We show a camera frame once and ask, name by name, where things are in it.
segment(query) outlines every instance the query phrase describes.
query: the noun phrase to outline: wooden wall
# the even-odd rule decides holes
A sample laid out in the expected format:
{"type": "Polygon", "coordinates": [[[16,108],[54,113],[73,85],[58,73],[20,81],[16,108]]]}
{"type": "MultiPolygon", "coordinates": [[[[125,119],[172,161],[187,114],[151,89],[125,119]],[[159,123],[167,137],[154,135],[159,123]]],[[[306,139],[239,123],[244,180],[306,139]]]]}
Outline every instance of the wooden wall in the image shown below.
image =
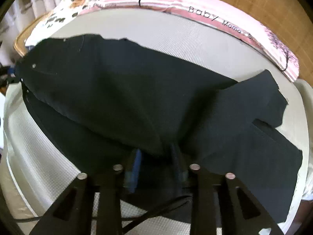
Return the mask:
{"type": "Polygon", "coordinates": [[[313,23],[298,0],[222,0],[269,27],[299,58],[300,77],[313,86],[313,23]]]}

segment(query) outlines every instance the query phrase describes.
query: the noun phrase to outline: gray textured surface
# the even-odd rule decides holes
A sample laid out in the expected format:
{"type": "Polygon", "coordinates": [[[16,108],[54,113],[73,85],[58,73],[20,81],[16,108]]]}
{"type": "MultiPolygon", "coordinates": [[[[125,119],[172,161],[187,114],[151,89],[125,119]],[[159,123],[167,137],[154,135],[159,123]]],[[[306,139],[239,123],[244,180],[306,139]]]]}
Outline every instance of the gray textured surface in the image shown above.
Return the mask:
{"type": "MultiPolygon", "coordinates": [[[[305,184],[308,131],[299,92],[270,61],[228,34],[156,11],[110,9],[86,14],[64,26],[54,37],[66,38],[84,33],[114,39],[127,37],[142,46],[188,60],[238,81],[268,69],[288,100],[283,124],[278,130],[303,151],[303,163],[288,219],[281,224],[283,231],[287,231],[305,184]]],[[[49,142],[34,122],[22,101],[19,87],[9,90],[5,121],[4,130],[9,142],[4,154],[8,153],[10,167],[24,197],[33,210],[41,215],[79,171],[49,142]]],[[[16,199],[10,195],[5,197],[11,202],[16,199]]],[[[125,215],[139,212],[129,204],[122,207],[125,215]]],[[[144,222],[129,234],[188,234],[188,230],[188,224],[158,217],[144,222]]]]}

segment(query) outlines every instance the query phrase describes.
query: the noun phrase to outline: black fabric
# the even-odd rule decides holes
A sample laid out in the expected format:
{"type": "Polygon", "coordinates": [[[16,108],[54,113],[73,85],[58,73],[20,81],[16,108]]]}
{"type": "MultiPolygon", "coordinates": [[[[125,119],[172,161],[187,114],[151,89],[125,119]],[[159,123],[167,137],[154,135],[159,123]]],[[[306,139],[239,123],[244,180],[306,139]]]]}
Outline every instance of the black fabric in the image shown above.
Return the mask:
{"type": "MultiPolygon", "coordinates": [[[[40,42],[16,74],[29,113],[82,172],[142,150],[127,202],[149,210],[189,193],[174,186],[169,145],[178,143],[202,167],[236,174],[286,220],[302,152],[274,128],[287,102],[269,71],[237,83],[127,39],[83,35],[40,42]]],[[[167,216],[190,222],[190,206],[167,216]]]]}

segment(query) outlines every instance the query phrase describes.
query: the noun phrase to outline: black metal bracket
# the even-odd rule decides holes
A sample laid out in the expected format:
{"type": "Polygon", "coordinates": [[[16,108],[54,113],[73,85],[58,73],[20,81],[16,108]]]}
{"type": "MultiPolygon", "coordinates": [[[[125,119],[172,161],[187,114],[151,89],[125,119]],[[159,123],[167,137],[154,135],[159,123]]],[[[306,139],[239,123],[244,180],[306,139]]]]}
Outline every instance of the black metal bracket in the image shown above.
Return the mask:
{"type": "Polygon", "coordinates": [[[125,190],[128,193],[134,191],[140,169],[140,151],[134,150],[124,166],[115,165],[95,177],[80,173],[30,235],[90,235],[95,192],[100,193],[97,235],[124,235],[146,219],[160,216],[171,211],[173,205],[187,201],[192,201],[190,235],[216,234],[217,212],[220,212],[223,235],[258,235],[263,228],[271,228],[271,235],[283,235],[264,207],[234,174],[210,173],[193,164],[188,157],[183,157],[177,145],[172,146],[172,158],[174,170],[179,171],[179,183],[191,189],[192,197],[186,195],[172,199],[122,227],[120,194],[125,190]]]}

